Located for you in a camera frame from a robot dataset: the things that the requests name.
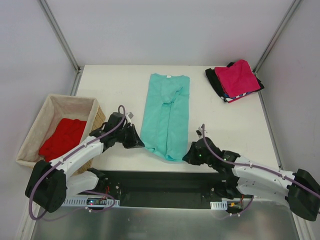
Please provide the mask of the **teal t shirt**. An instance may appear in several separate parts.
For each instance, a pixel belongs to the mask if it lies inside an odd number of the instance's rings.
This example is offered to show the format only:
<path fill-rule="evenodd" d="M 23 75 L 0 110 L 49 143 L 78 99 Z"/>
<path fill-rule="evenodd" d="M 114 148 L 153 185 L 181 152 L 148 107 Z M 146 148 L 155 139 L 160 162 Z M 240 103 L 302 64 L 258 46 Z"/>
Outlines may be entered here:
<path fill-rule="evenodd" d="M 145 148 L 172 162 L 188 151 L 190 78 L 150 76 L 140 137 Z"/>

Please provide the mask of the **patterned t shirt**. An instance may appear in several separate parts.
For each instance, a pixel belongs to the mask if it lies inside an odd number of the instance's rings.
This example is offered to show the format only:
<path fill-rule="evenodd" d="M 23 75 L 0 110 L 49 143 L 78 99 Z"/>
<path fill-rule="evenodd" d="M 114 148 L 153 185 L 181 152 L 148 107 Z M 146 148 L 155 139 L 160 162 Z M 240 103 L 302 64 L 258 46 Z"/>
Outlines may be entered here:
<path fill-rule="evenodd" d="M 244 98 L 248 95 L 252 94 L 252 92 L 245 92 L 245 93 L 242 93 L 240 95 L 237 95 L 235 97 L 230 97 L 227 93 L 224 93 L 223 96 L 221 97 L 223 99 L 224 102 L 226 103 L 232 103 L 232 102 L 235 102 L 241 98 Z"/>

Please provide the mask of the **wicker basket with cloth liner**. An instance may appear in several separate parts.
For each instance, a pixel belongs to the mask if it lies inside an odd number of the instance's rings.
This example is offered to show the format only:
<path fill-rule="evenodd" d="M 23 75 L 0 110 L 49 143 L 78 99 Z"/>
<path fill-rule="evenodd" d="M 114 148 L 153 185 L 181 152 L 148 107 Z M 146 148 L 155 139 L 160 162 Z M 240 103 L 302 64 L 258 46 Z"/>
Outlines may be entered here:
<path fill-rule="evenodd" d="M 86 121 L 80 143 L 89 136 L 89 133 L 101 127 L 106 120 L 96 98 L 50 94 L 26 136 L 16 162 L 33 168 L 38 161 L 45 161 L 39 155 L 39 149 L 53 135 L 63 118 Z"/>

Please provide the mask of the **black t shirt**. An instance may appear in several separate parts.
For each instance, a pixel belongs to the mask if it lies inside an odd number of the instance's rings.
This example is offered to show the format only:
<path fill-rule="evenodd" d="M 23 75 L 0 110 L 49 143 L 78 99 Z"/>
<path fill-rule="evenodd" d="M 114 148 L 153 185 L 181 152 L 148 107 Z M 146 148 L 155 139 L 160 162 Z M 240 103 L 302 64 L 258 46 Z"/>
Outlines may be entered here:
<path fill-rule="evenodd" d="M 226 67 L 230 67 L 234 64 L 235 62 L 230 62 Z M 216 94 L 222 99 L 222 96 L 224 93 L 226 93 L 215 73 L 215 69 L 212 69 L 212 68 L 209 68 L 209 69 L 206 69 L 205 70 L 205 75 L 210 83 L 210 85 L 212 86 L 212 88 L 214 89 L 214 91 L 216 92 Z M 262 82 L 256 77 L 259 85 L 260 85 L 260 89 L 259 90 L 256 90 L 252 93 L 255 93 L 255 92 L 259 92 L 261 90 L 263 90 L 265 87 L 264 85 L 262 84 Z"/>

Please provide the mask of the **pink t shirt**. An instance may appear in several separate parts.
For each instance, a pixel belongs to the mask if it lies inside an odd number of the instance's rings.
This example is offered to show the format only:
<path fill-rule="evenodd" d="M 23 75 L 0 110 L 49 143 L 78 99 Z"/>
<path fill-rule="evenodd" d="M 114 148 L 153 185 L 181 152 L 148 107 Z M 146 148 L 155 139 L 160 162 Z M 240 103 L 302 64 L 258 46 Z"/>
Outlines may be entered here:
<path fill-rule="evenodd" d="M 214 72 L 223 90 L 231 98 L 255 92 L 261 88 L 249 63 L 244 59 L 238 60 L 230 67 L 217 66 L 214 68 Z"/>

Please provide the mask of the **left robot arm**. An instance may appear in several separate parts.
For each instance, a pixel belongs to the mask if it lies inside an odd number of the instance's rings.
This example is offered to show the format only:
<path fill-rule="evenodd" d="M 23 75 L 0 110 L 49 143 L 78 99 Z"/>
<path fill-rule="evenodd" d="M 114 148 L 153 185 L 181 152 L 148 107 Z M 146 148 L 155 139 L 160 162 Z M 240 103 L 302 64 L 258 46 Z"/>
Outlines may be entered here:
<path fill-rule="evenodd" d="M 80 174 L 77 171 L 116 143 L 121 143 L 125 149 L 143 148 L 145 145 L 132 123 L 132 118 L 131 112 L 113 112 L 108 121 L 64 155 L 50 162 L 38 161 L 25 190 L 25 196 L 29 199 L 29 213 L 33 213 L 33 203 L 46 212 L 53 213 L 62 206 L 67 197 L 86 191 L 105 196 L 108 187 L 104 173 L 93 167 Z"/>

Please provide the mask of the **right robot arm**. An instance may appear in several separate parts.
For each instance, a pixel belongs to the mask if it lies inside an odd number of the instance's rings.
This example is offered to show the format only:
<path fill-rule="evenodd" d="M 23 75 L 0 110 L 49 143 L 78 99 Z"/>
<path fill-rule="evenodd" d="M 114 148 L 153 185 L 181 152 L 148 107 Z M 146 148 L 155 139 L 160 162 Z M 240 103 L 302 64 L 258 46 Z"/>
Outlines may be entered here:
<path fill-rule="evenodd" d="M 182 159 L 191 165 L 208 165 L 221 174 L 225 181 L 215 188 L 221 198 L 262 197 L 311 222 L 320 214 L 320 185 L 306 170 L 269 168 L 236 152 L 220 150 L 208 137 L 192 142 Z"/>

